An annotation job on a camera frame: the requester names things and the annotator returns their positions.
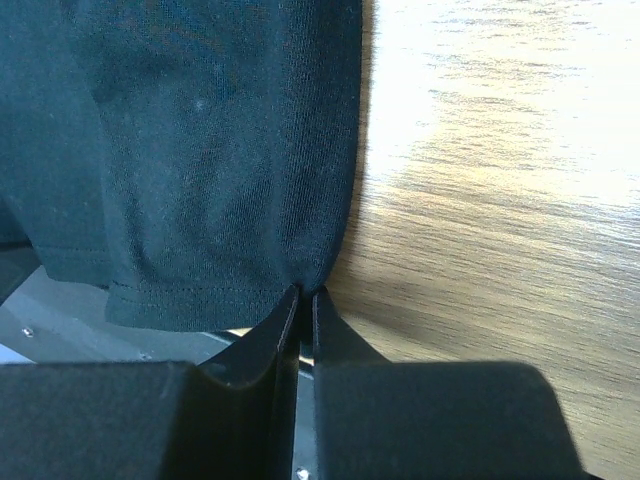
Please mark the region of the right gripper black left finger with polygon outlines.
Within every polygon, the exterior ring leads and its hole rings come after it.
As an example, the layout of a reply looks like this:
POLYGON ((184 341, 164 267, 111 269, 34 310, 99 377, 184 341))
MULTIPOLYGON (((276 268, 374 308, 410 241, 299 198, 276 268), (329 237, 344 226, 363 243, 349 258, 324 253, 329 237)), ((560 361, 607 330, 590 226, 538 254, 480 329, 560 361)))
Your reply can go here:
POLYGON ((5 479, 287 479, 299 292, 208 361, 1 369, 5 479))

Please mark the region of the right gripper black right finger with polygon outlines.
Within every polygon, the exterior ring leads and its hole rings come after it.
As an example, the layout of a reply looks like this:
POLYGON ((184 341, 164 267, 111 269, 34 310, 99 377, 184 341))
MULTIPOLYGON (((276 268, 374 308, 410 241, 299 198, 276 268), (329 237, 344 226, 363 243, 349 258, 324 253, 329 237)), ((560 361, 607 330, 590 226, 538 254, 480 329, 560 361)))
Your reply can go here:
POLYGON ((393 363, 311 303, 323 479, 583 479, 550 383, 511 361, 393 363))

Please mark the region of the black t-shirt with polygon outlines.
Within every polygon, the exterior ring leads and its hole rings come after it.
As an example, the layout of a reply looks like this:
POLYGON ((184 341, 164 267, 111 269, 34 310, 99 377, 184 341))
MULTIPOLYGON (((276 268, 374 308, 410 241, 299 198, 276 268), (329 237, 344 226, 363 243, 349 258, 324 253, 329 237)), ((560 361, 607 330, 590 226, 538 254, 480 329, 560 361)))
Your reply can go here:
POLYGON ((338 255, 361 53, 358 1, 3 2, 2 242, 118 325, 257 325, 338 255))

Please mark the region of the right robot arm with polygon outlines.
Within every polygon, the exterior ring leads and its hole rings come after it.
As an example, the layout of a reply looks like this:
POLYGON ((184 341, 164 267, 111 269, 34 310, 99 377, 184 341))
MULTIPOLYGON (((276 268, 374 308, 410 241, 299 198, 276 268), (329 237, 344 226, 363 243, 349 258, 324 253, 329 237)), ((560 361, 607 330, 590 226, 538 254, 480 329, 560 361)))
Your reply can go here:
POLYGON ((3 477, 586 477, 527 364, 391 362, 326 292, 288 292, 246 336, 118 327, 106 300, 2 253, 3 477))

